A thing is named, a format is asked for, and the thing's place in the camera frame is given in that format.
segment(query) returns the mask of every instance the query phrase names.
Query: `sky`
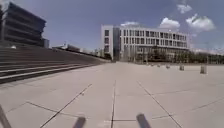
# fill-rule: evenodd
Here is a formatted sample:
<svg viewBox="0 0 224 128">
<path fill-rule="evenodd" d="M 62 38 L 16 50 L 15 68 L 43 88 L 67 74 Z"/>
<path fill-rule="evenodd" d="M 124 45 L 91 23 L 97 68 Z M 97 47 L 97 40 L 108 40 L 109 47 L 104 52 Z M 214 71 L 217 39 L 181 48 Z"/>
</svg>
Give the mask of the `sky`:
<svg viewBox="0 0 224 128">
<path fill-rule="evenodd" d="M 141 24 L 190 35 L 198 51 L 224 53 L 224 0 L 11 0 L 47 21 L 43 37 L 100 47 L 101 25 Z"/>
</svg>

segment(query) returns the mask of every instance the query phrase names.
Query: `concrete pavement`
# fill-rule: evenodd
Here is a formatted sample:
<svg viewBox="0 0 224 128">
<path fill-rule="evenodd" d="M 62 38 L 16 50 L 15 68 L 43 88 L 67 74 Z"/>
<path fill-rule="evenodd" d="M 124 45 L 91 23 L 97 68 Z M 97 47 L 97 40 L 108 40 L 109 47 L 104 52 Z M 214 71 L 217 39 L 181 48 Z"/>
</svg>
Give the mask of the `concrete pavement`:
<svg viewBox="0 0 224 128">
<path fill-rule="evenodd" d="M 0 104 L 13 128 L 223 128 L 223 73 L 105 64 L 0 85 Z"/>
</svg>

